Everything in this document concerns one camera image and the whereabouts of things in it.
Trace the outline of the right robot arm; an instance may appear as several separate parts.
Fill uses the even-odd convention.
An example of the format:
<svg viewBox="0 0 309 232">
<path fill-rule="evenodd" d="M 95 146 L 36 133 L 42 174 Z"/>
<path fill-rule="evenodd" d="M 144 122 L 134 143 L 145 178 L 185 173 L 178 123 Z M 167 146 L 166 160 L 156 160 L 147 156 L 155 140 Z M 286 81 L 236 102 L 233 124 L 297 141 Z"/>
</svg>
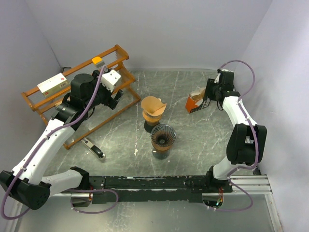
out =
<svg viewBox="0 0 309 232">
<path fill-rule="evenodd" d="M 205 97 L 215 101 L 227 113 L 233 131 L 226 147 L 226 156 L 209 171 L 205 188 L 216 192 L 239 169 L 252 170 L 261 162 L 267 136 L 265 126 L 259 125 L 246 110 L 240 93 L 234 90 L 234 72 L 218 69 L 215 79 L 207 81 Z"/>
</svg>

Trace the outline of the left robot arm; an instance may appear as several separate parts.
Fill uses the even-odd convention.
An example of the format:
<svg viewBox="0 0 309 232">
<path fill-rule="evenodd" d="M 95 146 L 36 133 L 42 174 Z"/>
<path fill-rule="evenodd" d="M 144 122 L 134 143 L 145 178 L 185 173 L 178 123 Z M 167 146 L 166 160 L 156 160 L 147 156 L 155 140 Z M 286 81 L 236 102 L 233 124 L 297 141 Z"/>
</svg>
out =
<svg viewBox="0 0 309 232">
<path fill-rule="evenodd" d="M 45 177 L 44 173 L 62 145 L 89 118 L 89 111 L 101 104 L 115 109 L 123 95 L 119 90 L 115 97 L 112 96 L 120 78 L 117 71 L 107 68 L 74 77 L 70 92 L 55 109 L 33 148 L 11 171 L 0 173 L 5 197 L 12 197 L 29 209 L 37 210 L 55 194 L 68 189 L 79 193 L 89 190 L 89 173 L 81 168 L 72 167 L 49 177 Z"/>
</svg>

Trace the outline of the orange coffee filter box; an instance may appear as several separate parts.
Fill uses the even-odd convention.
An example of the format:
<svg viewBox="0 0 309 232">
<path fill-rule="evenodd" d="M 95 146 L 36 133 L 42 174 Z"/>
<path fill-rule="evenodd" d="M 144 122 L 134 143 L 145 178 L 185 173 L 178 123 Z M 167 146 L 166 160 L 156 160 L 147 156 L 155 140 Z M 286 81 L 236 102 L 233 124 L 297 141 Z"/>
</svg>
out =
<svg viewBox="0 0 309 232">
<path fill-rule="evenodd" d="M 205 87 L 199 88 L 189 94 L 185 105 L 188 113 L 193 113 L 209 106 L 211 100 L 206 96 L 205 90 Z"/>
</svg>

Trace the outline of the clear glass ribbed dripper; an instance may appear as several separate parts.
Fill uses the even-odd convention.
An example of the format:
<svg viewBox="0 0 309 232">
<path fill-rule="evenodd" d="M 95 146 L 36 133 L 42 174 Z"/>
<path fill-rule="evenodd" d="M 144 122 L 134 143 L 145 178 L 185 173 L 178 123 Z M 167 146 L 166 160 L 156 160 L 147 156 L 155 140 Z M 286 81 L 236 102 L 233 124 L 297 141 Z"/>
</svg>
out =
<svg viewBox="0 0 309 232">
<path fill-rule="evenodd" d="M 168 124 L 158 124 L 151 131 L 151 140 L 155 145 L 167 147 L 176 140 L 176 131 Z"/>
</svg>

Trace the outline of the grey glass carafe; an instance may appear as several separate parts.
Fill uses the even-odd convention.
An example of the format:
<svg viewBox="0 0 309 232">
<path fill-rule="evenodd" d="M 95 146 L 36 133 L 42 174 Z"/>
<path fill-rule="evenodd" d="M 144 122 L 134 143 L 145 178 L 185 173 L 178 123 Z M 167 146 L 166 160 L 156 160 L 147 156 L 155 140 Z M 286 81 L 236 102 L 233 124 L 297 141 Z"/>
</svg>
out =
<svg viewBox="0 0 309 232">
<path fill-rule="evenodd" d="M 152 149 L 152 155 L 158 160 L 164 160 L 169 156 L 169 150 L 160 151 L 154 148 Z"/>
</svg>

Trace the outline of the brown paper coffee filter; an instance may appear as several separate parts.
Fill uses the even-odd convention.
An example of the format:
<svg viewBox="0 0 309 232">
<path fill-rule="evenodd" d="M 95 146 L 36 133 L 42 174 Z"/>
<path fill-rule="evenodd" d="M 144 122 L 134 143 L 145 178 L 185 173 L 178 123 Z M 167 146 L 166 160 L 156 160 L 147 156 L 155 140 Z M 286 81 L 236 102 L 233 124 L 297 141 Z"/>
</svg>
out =
<svg viewBox="0 0 309 232">
<path fill-rule="evenodd" d="M 166 103 L 162 103 L 161 99 L 156 98 L 154 96 L 147 96 L 141 101 L 141 108 L 151 113 L 157 110 L 165 111 L 166 106 L 167 106 Z"/>
</svg>

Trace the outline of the dark glass carafe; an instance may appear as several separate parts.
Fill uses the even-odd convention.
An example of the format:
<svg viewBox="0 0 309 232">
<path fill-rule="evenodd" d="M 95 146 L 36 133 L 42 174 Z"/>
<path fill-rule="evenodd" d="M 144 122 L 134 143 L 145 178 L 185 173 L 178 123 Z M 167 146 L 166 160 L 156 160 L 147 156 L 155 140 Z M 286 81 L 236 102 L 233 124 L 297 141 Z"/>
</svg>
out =
<svg viewBox="0 0 309 232">
<path fill-rule="evenodd" d="M 145 121 L 144 122 L 144 129 L 148 132 L 148 133 L 151 133 L 152 132 L 152 129 L 158 125 L 159 122 L 148 122 L 148 121 Z"/>
</svg>

